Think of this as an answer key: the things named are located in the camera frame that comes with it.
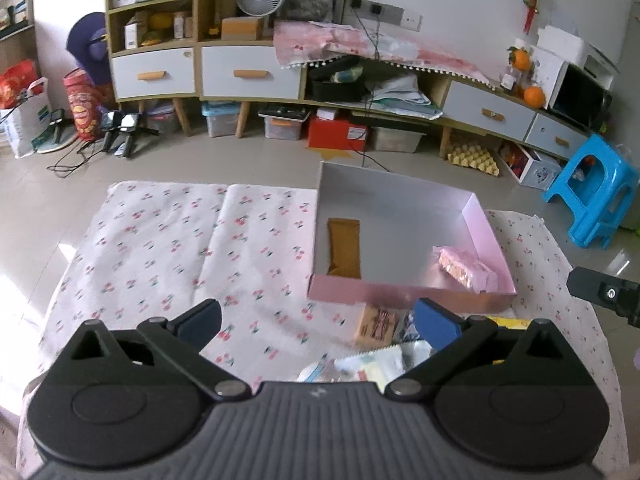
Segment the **white blue snack packet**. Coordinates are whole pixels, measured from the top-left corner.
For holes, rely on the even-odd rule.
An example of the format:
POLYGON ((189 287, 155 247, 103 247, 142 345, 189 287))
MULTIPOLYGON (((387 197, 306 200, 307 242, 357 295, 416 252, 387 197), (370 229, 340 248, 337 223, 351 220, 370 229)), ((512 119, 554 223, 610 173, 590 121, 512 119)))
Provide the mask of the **white blue snack packet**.
POLYGON ((406 371, 399 346, 368 351, 341 359, 327 356, 310 364, 297 376, 298 382, 374 382, 380 390, 406 371))

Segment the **beige biscuit packet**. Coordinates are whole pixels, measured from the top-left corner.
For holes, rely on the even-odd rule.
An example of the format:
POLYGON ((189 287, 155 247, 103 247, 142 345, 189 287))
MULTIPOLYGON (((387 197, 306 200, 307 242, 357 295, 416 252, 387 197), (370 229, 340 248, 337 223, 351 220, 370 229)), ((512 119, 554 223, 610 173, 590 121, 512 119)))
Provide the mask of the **beige biscuit packet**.
POLYGON ((405 314, 405 310, 367 304, 362 310, 356 329, 355 346, 364 350, 378 350, 391 346, 396 328, 405 314))

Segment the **pink snack packet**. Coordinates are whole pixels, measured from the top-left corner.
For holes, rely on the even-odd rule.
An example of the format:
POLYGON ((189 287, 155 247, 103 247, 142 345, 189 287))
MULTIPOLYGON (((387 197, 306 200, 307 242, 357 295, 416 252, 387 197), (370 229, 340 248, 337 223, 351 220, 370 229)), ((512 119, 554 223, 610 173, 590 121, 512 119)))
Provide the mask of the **pink snack packet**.
POLYGON ((497 273, 470 252, 450 246, 434 248, 439 267, 465 289, 480 294, 499 289, 497 273))

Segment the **yellow cracker packet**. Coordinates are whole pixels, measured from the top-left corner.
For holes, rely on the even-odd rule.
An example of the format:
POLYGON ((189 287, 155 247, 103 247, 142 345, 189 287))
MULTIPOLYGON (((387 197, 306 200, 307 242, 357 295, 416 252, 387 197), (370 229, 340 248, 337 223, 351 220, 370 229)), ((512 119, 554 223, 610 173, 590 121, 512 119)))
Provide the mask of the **yellow cracker packet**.
POLYGON ((489 319, 496 323, 499 327, 508 330, 526 330, 529 326, 529 320, 521 320, 520 318, 503 318, 502 316, 490 316, 489 319))

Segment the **pink cardboard box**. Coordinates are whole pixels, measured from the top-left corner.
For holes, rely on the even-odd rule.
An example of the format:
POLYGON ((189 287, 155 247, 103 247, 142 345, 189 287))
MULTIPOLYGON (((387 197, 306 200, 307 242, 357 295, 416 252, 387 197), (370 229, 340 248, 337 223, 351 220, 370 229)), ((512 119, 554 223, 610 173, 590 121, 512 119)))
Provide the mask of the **pink cardboard box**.
POLYGON ((477 196, 432 181, 322 162, 307 296, 336 304, 410 309, 431 298, 457 313, 497 313, 516 295, 500 244, 477 196), (332 219, 356 220, 359 278, 330 274, 332 219), (437 263, 436 248, 466 250, 497 274, 493 294, 465 289, 437 263))

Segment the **blue plastic stool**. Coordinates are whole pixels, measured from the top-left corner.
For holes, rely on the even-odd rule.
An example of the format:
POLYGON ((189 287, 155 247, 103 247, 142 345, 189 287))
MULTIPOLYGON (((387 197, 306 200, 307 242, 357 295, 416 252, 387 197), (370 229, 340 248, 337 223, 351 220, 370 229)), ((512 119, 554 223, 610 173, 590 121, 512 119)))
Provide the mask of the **blue plastic stool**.
POLYGON ((542 197, 559 197, 574 216, 568 237, 580 248, 600 240, 607 248, 639 185, 639 171, 602 136, 593 133, 542 197))

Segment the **brown wafer snack packet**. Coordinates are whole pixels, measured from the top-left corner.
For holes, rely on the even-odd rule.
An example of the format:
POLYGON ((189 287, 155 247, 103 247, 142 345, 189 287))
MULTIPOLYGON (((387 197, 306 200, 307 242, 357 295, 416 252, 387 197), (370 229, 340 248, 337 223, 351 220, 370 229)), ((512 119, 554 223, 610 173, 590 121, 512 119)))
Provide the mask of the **brown wafer snack packet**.
POLYGON ((329 218, 329 275, 360 280, 360 222, 329 218))

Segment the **white toy box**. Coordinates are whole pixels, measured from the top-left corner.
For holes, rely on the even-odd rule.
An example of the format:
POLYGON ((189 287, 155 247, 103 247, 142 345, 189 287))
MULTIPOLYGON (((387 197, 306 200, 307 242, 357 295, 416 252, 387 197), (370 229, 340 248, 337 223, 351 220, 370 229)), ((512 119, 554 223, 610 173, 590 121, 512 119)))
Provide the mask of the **white toy box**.
POLYGON ((547 191, 562 171, 553 157, 511 141, 503 140, 498 153, 519 185, 539 191, 547 191))

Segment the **yellow egg tray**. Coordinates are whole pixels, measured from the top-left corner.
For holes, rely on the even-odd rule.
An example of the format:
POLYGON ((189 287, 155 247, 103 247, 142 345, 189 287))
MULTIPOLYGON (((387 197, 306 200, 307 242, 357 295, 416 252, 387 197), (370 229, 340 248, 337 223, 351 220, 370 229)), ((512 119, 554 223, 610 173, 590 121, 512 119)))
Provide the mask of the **yellow egg tray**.
POLYGON ((477 143, 454 144, 446 159, 454 166, 471 168, 493 177, 500 176, 500 169, 490 151, 477 143))

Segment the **lower orange fruit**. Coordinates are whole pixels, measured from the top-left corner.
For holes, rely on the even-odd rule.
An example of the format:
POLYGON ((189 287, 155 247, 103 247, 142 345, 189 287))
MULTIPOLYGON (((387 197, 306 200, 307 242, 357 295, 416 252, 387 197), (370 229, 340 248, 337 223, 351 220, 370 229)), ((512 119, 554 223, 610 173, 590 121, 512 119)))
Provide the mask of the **lower orange fruit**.
POLYGON ((537 86, 529 86, 523 91, 523 101, 534 110, 540 110, 547 103, 544 92, 537 86))

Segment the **black handheld device on floor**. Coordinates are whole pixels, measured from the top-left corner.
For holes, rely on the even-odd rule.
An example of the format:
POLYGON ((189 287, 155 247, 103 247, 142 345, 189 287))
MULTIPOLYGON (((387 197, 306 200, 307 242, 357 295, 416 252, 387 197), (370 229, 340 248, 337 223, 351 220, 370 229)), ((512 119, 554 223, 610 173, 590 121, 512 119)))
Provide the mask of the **black handheld device on floor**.
POLYGON ((144 113, 124 113, 112 110, 102 117, 101 130, 104 133, 101 151, 121 158, 134 158, 140 138, 158 138, 160 132, 149 128, 144 113))

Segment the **red cardboard box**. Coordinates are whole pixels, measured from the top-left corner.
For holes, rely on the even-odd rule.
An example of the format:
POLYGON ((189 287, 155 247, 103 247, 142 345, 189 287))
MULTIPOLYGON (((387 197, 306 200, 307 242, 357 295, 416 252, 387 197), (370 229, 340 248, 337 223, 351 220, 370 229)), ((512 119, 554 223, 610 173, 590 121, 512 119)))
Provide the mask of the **red cardboard box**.
POLYGON ((308 146, 322 150, 361 152, 367 143, 368 129, 348 118, 332 120, 314 116, 308 125, 308 146))

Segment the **upper orange fruit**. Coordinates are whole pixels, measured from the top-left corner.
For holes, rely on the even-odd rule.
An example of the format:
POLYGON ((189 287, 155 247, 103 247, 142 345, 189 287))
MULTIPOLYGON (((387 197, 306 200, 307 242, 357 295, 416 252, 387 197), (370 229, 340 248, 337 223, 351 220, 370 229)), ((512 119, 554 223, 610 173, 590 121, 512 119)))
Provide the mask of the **upper orange fruit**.
POLYGON ((513 46, 508 51, 510 66, 522 73, 528 72, 530 69, 530 57, 527 50, 513 46))

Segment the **red cylindrical snack tin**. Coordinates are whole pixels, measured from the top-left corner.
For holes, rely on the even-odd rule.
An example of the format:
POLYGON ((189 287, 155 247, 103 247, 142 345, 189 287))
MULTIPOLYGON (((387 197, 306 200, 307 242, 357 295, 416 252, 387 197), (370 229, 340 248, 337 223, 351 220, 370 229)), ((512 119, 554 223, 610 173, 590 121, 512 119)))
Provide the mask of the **red cylindrical snack tin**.
POLYGON ((101 92, 82 68, 69 72, 63 84, 78 136, 87 142, 96 140, 101 134, 101 92))

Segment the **white shopping bag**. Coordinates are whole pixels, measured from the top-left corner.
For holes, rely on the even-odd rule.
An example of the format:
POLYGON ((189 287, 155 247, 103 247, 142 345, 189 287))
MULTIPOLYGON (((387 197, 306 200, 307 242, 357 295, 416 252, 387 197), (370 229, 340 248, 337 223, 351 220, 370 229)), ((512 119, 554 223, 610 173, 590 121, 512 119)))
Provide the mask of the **white shopping bag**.
POLYGON ((48 87, 47 77, 33 81, 14 107, 1 111, 1 127, 16 158, 31 155, 35 140, 50 126, 52 107, 48 87))

